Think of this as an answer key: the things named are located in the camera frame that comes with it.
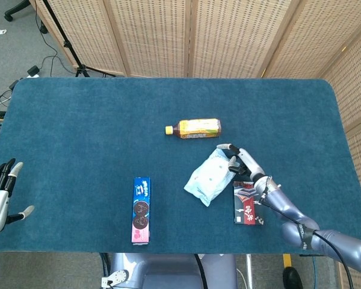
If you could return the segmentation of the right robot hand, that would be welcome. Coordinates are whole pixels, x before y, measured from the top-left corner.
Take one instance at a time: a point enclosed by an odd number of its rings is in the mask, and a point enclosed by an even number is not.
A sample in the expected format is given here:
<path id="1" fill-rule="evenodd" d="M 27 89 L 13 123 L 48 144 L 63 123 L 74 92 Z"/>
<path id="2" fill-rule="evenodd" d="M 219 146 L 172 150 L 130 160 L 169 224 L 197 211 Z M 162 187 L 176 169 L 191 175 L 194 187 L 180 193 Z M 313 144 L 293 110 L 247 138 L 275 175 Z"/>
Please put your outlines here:
<path id="1" fill-rule="evenodd" d="M 218 144 L 217 149 L 232 151 L 234 153 L 233 156 L 238 157 L 242 161 L 243 166 L 229 166 L 233 172 L 240 175 L 248 175 L 253 182 L 257 182 L 265 176 L 264 170 L 245 149 L 237 148 L 231 143 Z"/>

